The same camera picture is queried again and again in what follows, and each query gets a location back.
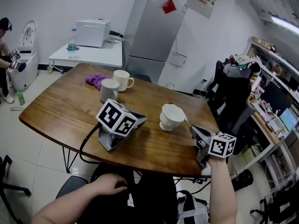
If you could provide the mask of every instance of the white toilet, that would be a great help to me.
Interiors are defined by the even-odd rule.
[[[35,44],[36,23],[30,20],[23,29],[19,39],[17,51],[20,54],[20,63],[25,62],[26,68],[19,72],[18,70],[10,70],[9,78],[16,90],[24,90],[29,87],[37,76],[38,58]]]

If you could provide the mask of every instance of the purple cloth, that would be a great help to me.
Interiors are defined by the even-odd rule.
[[[101,89],[101,84],[103,79],[109,79],[112,78],[110,76],[105,75],[92,75],[85,77],[85,82],[91,85],[94,85],[98,90]]]

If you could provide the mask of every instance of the cup handle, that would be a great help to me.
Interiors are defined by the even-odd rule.
[[[129,80],[132,80],[132,84],[127,86],[127,88],[131,88],[134,85],[134,79],[130,77]]]
[[[113,91],[112,93],[113,93],[113,97],[111,99],[117,101],[117,96],[118,96],[117,92]]]

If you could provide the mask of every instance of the person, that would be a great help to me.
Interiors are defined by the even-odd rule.
[[[214,157],[208,162],[211,165],[210,223],[235,224],[237,201],[226,162]],[[123,171],[121,175],[104,174],[106,168],[106,171],[116,169],[100,164],[103,173],[94,182],[43,207],[34,216],[32,224],[177,222],[178,204],[172,177],[142,175],[132,191],[134,176],[129,177]],[[137,215],[128,212],[130,190]]]
[[[7,69],[11,67],[11,57],[10,50],[3,40],[3,36],[8,30],[12,30],[12,24],[7,17],[4,17],[0,20],[0,50],[2,50],[5,54],[5,56],[0,56],[0,86],[2,88],[4,100],[7,103],[12,104],[14,102],[14,98],[8,92],[6,81]]]

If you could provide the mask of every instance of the red magnet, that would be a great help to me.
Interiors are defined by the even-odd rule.
[[[163,10],[165,12],[165,14],[171,13],[173,11],[175,11],[177,8],[174,5],[172,0],[168,0],[164,5],[163,5]]]

